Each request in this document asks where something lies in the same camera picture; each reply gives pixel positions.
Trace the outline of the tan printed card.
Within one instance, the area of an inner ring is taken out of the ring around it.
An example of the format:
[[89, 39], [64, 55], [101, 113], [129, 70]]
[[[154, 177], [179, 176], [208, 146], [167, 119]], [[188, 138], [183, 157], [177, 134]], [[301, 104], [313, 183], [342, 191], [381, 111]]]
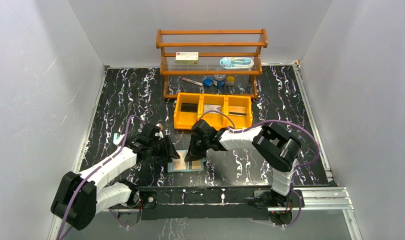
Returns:
[[188, 162], [185, 161], [186, 151], [181, 150], [179, 153], [179, 158], [174, 158], [172, 160], [172, 170], [173, 171], [186, 171], [188, 169]]

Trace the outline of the green card holder wallet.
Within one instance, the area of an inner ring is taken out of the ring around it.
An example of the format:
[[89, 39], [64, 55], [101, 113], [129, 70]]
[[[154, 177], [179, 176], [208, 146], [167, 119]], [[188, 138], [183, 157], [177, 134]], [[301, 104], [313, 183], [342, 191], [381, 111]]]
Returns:
[[172, 158], [172, 162], [167, 164], [168, 173], [201, 172], [204, 170], [206, 158], [185, 162], [187, 150], [177, 150], [180, 158]]

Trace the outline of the orange three-compartment bin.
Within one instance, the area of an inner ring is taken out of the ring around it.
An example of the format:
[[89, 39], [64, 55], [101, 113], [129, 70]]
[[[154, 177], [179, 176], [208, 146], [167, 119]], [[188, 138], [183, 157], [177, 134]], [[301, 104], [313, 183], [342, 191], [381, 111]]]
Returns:
[[216, 130], [239, 130], [252, 126], [253, 119], [250, 96], [181, 92], [177, 95], [173, 126], [176, 130], [190, 130], [198, 120], [204, 120]]

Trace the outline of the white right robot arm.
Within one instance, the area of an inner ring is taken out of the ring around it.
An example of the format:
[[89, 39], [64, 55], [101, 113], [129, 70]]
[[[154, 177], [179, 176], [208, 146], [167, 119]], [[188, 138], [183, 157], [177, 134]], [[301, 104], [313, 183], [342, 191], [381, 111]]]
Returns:
[[191, 128], [186, 162], [205, 158], [208, 150], [256, 150], [273, 168], [271, 191], [286, 197], [291, 191], [292, 174], [301, 150], [301, 142], [283, 127], [274, 123], [261, 123], [246, 129], [219, 130], [205, 120], [198, 120]]

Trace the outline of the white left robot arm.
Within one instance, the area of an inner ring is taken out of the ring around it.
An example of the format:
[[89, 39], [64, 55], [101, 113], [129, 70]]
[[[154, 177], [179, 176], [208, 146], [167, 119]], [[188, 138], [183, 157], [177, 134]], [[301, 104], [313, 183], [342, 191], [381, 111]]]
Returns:
[[181, 156], [160, 124], [147, 123], [135, 135], [124, 136], [117, 150], [79, 173], [69, 171], [59, 184], [50, 211], [76, 230], [87, 227], [99, 212], [116, 205], [141, 205], [139, 187], [117, 176], [141, 161], [170, 163]]

